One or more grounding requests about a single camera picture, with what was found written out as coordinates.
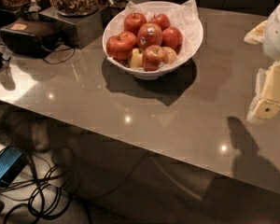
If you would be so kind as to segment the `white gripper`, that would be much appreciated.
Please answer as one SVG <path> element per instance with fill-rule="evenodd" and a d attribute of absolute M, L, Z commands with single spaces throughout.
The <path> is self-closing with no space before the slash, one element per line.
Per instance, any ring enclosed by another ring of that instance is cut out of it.
<path fill-rule="evenodd" d="M 280 4 L 267 21 L 261 22 L 245 35 L 244 42 L 262 44 L 265 55 L 280 61 Z M 280 62 L 274 62 L 267 70 L 259 69 L 255 94 L 246 116 L 250 123 L 261 124 L 279 113 Z"/>

